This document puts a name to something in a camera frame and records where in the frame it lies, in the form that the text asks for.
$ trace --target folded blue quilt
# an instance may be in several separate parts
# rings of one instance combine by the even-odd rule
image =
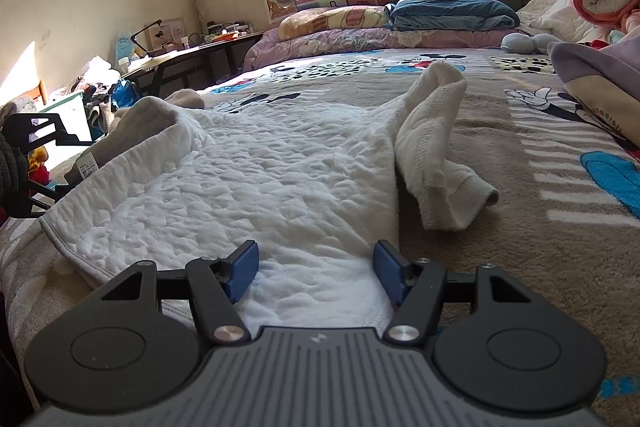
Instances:
[[[508,30],[520,25],[511,8],[497,0],[400,0],[387,4],[386,27],[411,30]]]

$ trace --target blue gripper pad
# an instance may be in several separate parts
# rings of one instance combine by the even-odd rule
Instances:
[[[373,247],[373,270],[389,296],[391,304],[399,306],[404,301],[409,286],[404,284],[402,267],[380,243]]]
[[[226,296],[232,304],[242,298],[251,281],[254,280],[260,259],[258,243],[255,241],[245,241],[238,250],[229,256],[234,259],[230,263],[229,279],[223,285]]]

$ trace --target gray plush toy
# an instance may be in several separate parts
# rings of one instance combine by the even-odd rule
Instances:
[[[529,37],[522,33],[510,33],[502,39],[502,45],[500,47],[507,53],[517,53],[520,55],[538,53],[540,55],[548,55],[548,47],[552,42],[562,41],[547,33],[540,33],[535,37]]]

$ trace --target desk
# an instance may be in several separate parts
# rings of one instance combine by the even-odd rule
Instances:
[[[255,44],[262,38],[263,33],[252,33],[250,35],[245,35],[244,37],[238,37],[237,39],[232,39],[230,41],[222,41],[222,42],[212,42],[211,44],[203,44],[201,46],[196,46],[194,48],[190,48],[188,50],[180,51],[180,52],[170,52],[165,55],[160,55],[159,57],[153,57],[145,64],[134,71],[130,71],[125,74],[123,78],[125,80],[129,80],[130,82],[136,84],[138,88],[142,91],[143,94],[150,94],[151,96],[159,96],[160,95],[160,87],[162,84],[166,84],[171,82],[172,80],[182,80],[182,85],[184,87],[190,87],[188,81],[188,75],[198,71],[200,69],[204,69],[207,73],[207,76],[213,79],[213,68],[211,67],[211,63],[209,62],[209,55],[213,52],[224,50],[226,55],[226,63],[229,66],[229,72],[233,75],[238,74],[238,65],[236,64],[236,60],[233,55],[232,48],[237,44],[242,44],[243,42],[251,42]],[[170,66],[175,66],[180,62],[185,62],[187,60],[191,60],[192,58],[200,59],[200,66],[195,66],[188,70],[181,71],[180,73],[172,74],[171,76],[164,76],[164,70],[169,68]],[[145,86],[143,88],[137,83],[137,80],[148,74],[150,71],[154,71],[154,77],[149,86]]]

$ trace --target white garment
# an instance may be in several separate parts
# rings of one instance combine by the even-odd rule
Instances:
[[[140,259],[176,269],[255,239],[260,268],[236,306],[252,333],[267,324],[383,328],[392,309],[371,257],[379,239],[398,244],[396,161],[426,227],[465,228],[496,200],[471,169],[444,159],[465,89],[458,70],[436,63],[373,110],[283,101],[229,114],[151,99],[127,113],[129,126],[164,118],[166,128],[108,162],[41,224],[97,283]],[[190,318],[186,303],[164,311]]]
[[[525,33],[549,33],[565,42],[606,41],[609,34],[580,17],[571,0],[531,0],[518,17]]]

